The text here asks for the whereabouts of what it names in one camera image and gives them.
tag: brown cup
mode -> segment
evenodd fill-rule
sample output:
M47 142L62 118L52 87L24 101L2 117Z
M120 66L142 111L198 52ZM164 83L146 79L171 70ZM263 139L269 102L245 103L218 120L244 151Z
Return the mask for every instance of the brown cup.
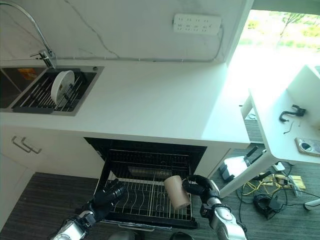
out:
M191 204L186 190L182 187L182 180L179 175L171 176L164 180L164 187L175 210Z

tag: cabinet door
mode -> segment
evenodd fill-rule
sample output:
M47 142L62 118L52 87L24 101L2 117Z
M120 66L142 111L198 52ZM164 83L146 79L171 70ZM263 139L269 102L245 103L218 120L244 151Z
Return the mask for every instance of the cabinet door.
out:
M28 134L24 127L1 126L0 150L4 156L36 171L47 156Z
M47 156L38 165L37 172L86 178L100 177L104 161L82 136L45 129L35 129L29 136Z

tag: black cable clip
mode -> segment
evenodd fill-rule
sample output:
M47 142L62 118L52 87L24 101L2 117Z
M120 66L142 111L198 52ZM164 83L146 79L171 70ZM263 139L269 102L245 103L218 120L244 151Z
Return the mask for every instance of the black cable clip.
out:
M283 111L283 112L280 114L280 116L279 116L279 120L280 120L281 122L288 122L288 121L289 121L288 119L284 119L284 118L283 118L283 115L284 115L284 114L296 115L296 116L298 116L298 117L303 117L303 116L305 115L305 112L306 112L305 109L300 108L298 105L295 105L295 104L293 104L292 107L293 107L293 108L296 108L296 111L295 111L295 112L294 112L294 111Z

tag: power strip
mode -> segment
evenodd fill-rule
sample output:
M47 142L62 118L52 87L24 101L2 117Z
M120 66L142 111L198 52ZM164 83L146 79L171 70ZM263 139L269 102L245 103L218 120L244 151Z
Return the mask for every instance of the power strip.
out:
M220 16L177 13L173 19L176 33L217 35L221 25Z

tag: wall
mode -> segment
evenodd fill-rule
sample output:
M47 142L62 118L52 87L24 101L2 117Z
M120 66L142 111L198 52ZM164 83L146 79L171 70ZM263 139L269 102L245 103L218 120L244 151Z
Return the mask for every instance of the wall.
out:
M230 55L250 0L14 0L37 21L58 57L212 59L219 36L173 32L176 13L219 15L220 62ZM0 7L0 60L29 58L43 49L29 20Z

